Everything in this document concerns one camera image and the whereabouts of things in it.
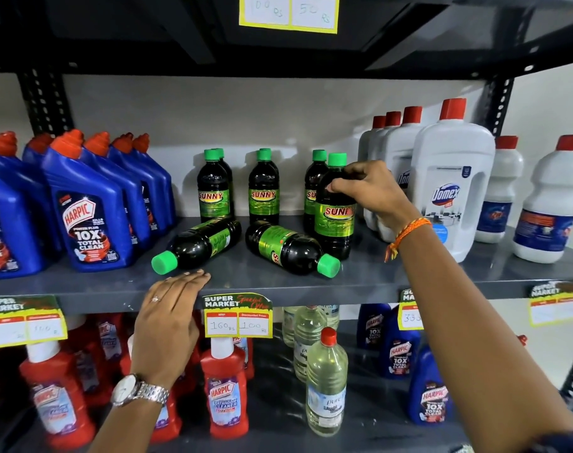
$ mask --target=green bottle cap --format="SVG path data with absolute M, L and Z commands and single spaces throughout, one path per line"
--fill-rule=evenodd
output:
M 347 153 L 330 153 L 328 154 L 329 167 L 345 167 L 348 164 Z
M 269 148 L 261 148 L 257 151 L 257 160 L 272 160 L 272 151 Z
M 207 162 L 217 162 L 219 159 L 220 159 L 220 153 L 217 152 L 215 149 L 205 150 L 205 160 Z
M 157 274 L 168 274 L 171 270 L 175 270 L 177 268 L 177 257 L 175 257 L 175 254 L 171 251 L 163 251 L 153 257 L 151 264 L 153 266 L 153 270 Z
M 330 254 L 325 254 L 318 260 L 316 270 L 318 270 L 319 274 L 326 277 L 335 278 L 335 275 L 339 273 L 340 268 L 341 261 L 339 259 L 331 256 Z
M 326 162 L 326 151 L 323 149 L 314 149 L 312 151 L 312 160 L 314 162 Z

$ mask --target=watch face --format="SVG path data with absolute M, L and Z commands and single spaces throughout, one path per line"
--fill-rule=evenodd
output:
M 113 404 L 122 404 L 129 396 L 135 395 L 137 379 L 135 375 L 127 375 L 121 379 L 113 390 L 111 402 Z

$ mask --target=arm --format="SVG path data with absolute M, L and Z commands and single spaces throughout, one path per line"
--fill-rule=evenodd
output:
M 194 301 L 210 277 L 199 270 L 159 281 L 148 290 L 136 320 L 131 356 L 131 372 L 146 383 L 170 389 L 184 372 L 198 339 Z M 89 453 L 144 453 L 160 411 L 161 404 L 141 399 L 114 407 Z
M 384 162 L 348 167 L 362 180 L 334 180 L 397 234 L 420 213 Z M 519 452 L 551 433 L 573 431 L 573 414 L 513 331 L 429 226 L 399 247 L 440 373 L 476 451 Z

